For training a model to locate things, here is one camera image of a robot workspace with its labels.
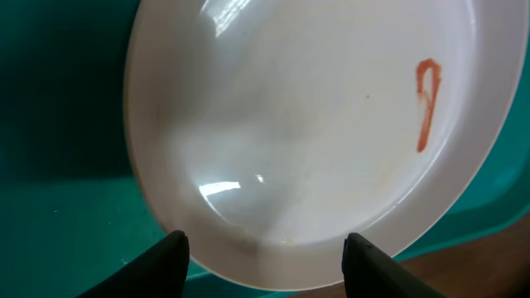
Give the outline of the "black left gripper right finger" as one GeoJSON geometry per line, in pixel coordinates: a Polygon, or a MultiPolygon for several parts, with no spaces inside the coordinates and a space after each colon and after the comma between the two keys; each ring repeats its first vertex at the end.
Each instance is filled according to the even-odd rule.
{"type": "Polygon", "coordinates": [[[348,298],[444,298],[359,233],[344,240],[341,267],[348,298]]]}

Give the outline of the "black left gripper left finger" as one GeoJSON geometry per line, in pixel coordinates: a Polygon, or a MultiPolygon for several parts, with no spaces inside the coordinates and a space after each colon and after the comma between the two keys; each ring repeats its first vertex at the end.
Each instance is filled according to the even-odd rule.
{"type": "Polygon", "coordinates": [[[189,263],[188,237],[175,230],[81,295],[84,298],[181,297],[189,263]]]}

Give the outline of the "white plate with red stain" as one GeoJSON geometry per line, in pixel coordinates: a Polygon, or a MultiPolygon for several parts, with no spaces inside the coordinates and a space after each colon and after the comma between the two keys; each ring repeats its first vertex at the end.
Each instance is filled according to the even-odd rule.
{"type": "Polygon", "coordinates": [[[396,256],[463,194],[528,29],[526,1],[143,1],[123,99],[142,195],[216,276],[339,283],[349,233],[396,256]]]}

